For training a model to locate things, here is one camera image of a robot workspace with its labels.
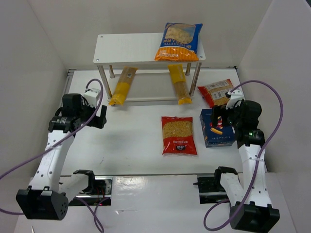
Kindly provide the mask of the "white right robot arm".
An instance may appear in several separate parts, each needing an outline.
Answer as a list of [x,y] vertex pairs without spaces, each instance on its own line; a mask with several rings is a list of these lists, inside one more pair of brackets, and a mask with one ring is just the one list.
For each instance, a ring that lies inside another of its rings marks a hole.
[[259,103],[238,100],[231,107],[212,107],[211,123],[234,129],[235,140],[242,160],[241,181],[235,169],[220,166],[215,171],[215,181],[221,186],[230,203],[231,228],[252,233],[267,233],[279,221],[280,213],[272,206],[265,179],[265,136],[258,129],[262,109]]

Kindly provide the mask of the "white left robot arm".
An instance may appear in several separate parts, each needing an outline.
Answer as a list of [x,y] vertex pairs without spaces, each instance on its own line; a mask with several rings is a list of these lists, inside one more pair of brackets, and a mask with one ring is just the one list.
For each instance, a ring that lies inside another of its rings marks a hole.
[[27,219],[62,220],[69,203],[80,193],[95,189],[92,170],[79,169],[69,183],[60,183],[65,158],[82,126],[102,129],[107,107],[101,105],[102,91],[87,89],[84,94],[65,94],[62,107],[50,120],[46,150],[39,167],[26,189],[17,192],[16,200]]

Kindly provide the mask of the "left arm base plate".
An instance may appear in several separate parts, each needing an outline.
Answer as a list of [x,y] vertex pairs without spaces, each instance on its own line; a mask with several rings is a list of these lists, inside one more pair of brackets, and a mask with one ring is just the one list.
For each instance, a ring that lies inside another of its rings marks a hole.
[[89,206],[110,206],[112,194],[112,176],[96,176],[92,191],[80,191],[69,203],[69,206],[83,206],[78,199],[84,200]]

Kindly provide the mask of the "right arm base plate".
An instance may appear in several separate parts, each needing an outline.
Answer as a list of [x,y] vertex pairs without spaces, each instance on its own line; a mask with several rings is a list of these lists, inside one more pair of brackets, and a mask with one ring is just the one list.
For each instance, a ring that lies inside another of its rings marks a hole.
[[198,188],[200,204],[214,204],[228,199],[225,190],[215,183],[212,174],[197,175],[193,185]]

